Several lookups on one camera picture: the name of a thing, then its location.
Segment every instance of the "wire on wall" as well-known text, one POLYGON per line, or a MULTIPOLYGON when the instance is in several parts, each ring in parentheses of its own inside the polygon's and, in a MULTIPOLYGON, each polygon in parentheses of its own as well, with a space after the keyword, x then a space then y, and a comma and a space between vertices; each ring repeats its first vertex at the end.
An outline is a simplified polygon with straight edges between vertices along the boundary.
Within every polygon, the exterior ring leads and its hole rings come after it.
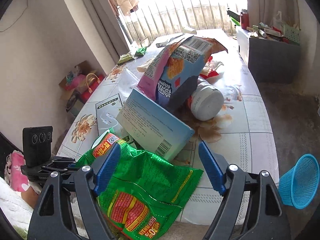
POLYGON ((22 15, 24 14, 24 12, 26 11, 27 8, 28 8, 28 0, 27 0, 27 6, 26 6, 26 8, 23 10, 22 14, 18 17, 18 19, 16 19, 16 20, 14 21, 14 23, 11 24, 8 28, 0 31, 0 33, 3 33, 3 32, 5 32, 6 30, 10 29, 10 28, 22 17, 22 15))

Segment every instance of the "gray curtain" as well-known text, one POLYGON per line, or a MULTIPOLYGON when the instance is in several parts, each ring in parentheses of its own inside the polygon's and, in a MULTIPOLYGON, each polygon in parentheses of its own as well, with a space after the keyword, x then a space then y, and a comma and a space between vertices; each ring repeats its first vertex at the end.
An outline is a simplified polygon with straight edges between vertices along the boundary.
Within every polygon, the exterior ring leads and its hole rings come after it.
POLYGON ((118 62, 129 47, 108 0, 83 1, 114 62, 118 62))
POLYGON ((263 22, 273 25, 273 17, 282 12, 282 20, 291 25, 299 25, 299 8, 297 0, 248 0, 250 26, 263 22))

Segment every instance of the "blue gripper pad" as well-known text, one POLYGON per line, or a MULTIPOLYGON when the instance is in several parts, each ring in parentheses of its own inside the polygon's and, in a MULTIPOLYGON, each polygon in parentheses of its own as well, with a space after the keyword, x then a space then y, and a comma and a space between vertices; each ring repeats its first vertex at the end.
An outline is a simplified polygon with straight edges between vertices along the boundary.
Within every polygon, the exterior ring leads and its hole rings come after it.
MULTIPOLYGON (((95 172, 95 187, 93 189, 93 192, 96 196, 99 196, 103 191, 106 190, 108 183, 113 175, 113 173, 116 170, 116 167, 118 165, 118 162, 120 160, 121 156, 121 147, 119 144, 115 144, 112 149, 110 149, 110 152, 106 153, 107 158, 102 164, 101 168, 98 170, 98 172, 95 172)), ((102 158, 103 156, 99 156, 94 162, 99 161, 99 158, 102 158)))
MULTIPOLYGON (((202 141, 199 143, 199 157, 202 162, 202 165, 204 166, 204 169, 209 177, 209 180, 211 182, 211 185, 214 190, 218 191, 221 196, 223 196, 226 193, 226 187, 225 187, 225 181, 224 181, 224 172, 222 172, 221 168, 219 167, 217 161, 213 157, 213 155, 218 155, 211 152, 207 144, 202 141)), ((224 159, 225 163, 222 161, 223 168, 225 165, 228 166, 227 161, 224 159)))

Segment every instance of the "concrete floor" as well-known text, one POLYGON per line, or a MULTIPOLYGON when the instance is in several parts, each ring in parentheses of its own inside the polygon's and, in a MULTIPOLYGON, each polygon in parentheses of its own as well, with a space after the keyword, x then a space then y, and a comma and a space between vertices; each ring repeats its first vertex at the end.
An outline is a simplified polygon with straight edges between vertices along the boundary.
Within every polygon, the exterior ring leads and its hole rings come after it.
MULTIPOLYGON (((315 97, 288 93, 288 87, 283 85, 261 83, 258 87, 276 143, 279 175, 291 169, 305 153, 313 154, 320 162, 320 117, 315 97)), ((319 203, 320 190, 302 210, 285 206, 292 239, 305 227, 319 203)))

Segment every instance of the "blue trash can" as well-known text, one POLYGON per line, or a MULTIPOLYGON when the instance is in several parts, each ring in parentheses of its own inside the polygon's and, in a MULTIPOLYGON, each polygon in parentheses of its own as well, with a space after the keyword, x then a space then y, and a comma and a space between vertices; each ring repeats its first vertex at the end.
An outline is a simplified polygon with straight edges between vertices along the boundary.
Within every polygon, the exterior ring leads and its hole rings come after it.
POLYGON ((319 164, 311 154, 303 155, 279 181, 279 194, 285 205, 303 209, 314 198, 319 185, 319 164))

